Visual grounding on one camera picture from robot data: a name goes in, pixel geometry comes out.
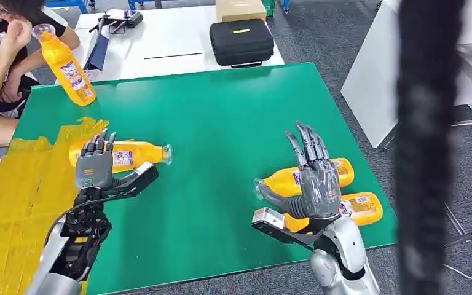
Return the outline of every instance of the yellow juice bottle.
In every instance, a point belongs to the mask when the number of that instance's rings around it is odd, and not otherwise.
[[[41,43],[44,60],[52,69],[69,99],[79,106],[93,102],[96,93],[71,50],[55,35],[55,28],[46,23],[33,27],[33,34]]]
[[[339,207],[341,216],[351,217],[357,226],[366,226],[377,222],[382,218],[383,209],[379,199],[371,192],[358,192],[356,194],[342,195],[341,206]],[[308,218],[295,219],[288,213],[285,216],[285,226],[291,232],[299,232],[308,226]]]
[[[339,175],[339,186],[348,186],[353,181],[353,168],[345,158],[331,159],[336,164]],[[265,184],[276,194],[292,197],[301,194],[299,186],[299,170],[297,167],[285,168],[275,172],[272,176],[263,179]]]
[[[77,165],[77,158],[87,141],[77,140],[69,146],[69,161],[73,167]],[[171,164],[173,148],[170,144],[155,146],[145,141],[115,141],[112,155],[113,173],[118,173],[134,169],[143,162]]]

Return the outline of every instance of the gray carpet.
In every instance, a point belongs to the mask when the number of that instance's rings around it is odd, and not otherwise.
[[[293,0],[288,15],[276,3],[275,16],[268,24],[285,63],[312,61],[336,101],[348,127],[354,134],[390,203],[393,195],[391,154],[373,149],[340,94],[347,73],[375,17],[377,0]],[[213,4],[214,1],[177,0],[163,3],[167,7]],[[127,1],[97,2],[96,11],[127,8]],[[70,25],[75,25],[79,12],[58,10]],[[35,73],[41,82],[53,81],[46,69]],[[459,118],[472,118],[467,107],[458,108]],[[472,228],[472,126],[455,129],[457,135],[458,170],[453,191],[452,210],[466,229]],[[450,234],[455,234],[452,226]],[[368,251],[368,258],[379,282],[382,294],[397,294],[395,248]],[[472,242],[448,249],[450,264],[472,275]],[[472,281],[449,270],[444,272],[448,294],[472,294]],[[259,270],[211,280],[184,283],[161,288],[142,289],[123,294],[321,294],[306,262]]]

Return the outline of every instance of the black cover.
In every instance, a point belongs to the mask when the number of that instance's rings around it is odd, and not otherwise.
[[[274,40],[263,20],[214,23],[209,35],[221,66],[260,65],[274,54]]]

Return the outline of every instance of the silver robotic arm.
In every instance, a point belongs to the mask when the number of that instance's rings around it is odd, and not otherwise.
[[[352,218],[339,213],[341,193],[336,166],[323,140],[310,127],[297,122],[296,127],[303,149],[292,133],[286,132],[286,136],[296,156],[302,194],[285,198],[262,181],[256,182],[256,192],[294,218],[310,218],[312,234],[290,232],[283,215],[270,208],[257,210],[252,226],[283,243],[295,242],[310,250],[310,267],[325,295],[379,295],[359,228]]]
[[[75,183],[79,190],[73,207],[55,219],[45,240],[41,261],[26,295],[79,295],[101,244],[112,224],[104,203],[135,197],[158,177],[153,164],[145,162],[129,175],[112,175],[115,133],[105,140],[106,130],[82,148]]]

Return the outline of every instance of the yellow tape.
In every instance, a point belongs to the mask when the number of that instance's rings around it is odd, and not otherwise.
[[[53,146],[46,138],[13,140],[0,163],[0,294],[23,294],[39,265],[53,220],[76,196],[69,145],[91,138],[108,122],[82,118],[62,126]]]

